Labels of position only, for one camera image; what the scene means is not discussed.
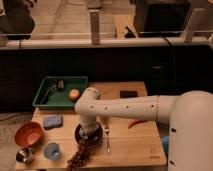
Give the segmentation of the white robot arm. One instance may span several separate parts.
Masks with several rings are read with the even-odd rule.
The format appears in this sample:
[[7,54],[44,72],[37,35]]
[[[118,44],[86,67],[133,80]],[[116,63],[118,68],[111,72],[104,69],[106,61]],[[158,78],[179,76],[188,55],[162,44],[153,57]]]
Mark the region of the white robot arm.
[[87,134],[96,130],[98,116],[156,121],[169,126],[168,171],[213,171],[213,94],[189,91],[181,95],[100,98],[85,89],[75,104]]

